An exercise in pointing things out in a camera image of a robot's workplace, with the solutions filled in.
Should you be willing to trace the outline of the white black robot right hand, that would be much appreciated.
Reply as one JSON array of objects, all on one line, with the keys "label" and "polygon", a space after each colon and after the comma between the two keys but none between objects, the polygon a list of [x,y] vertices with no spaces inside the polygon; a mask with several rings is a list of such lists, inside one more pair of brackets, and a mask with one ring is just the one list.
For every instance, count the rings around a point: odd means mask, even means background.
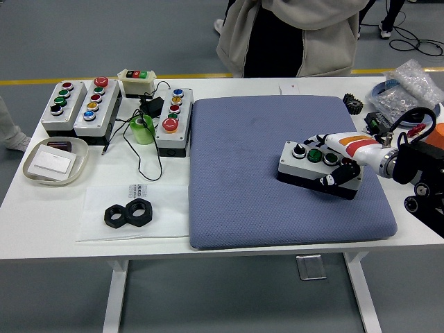
[{"label": "white black robot right hand", "polygon": [[339,186],[357,177],[360,166],[370,165],[375,173],[384,178],[392,178],[398,150],[383,147],[372,136],[358,132],[316,135],[306,139],[304,144],[316,143],[353,160],[351,164],[339,166],[330,174],[319,179],[325,186]]}]

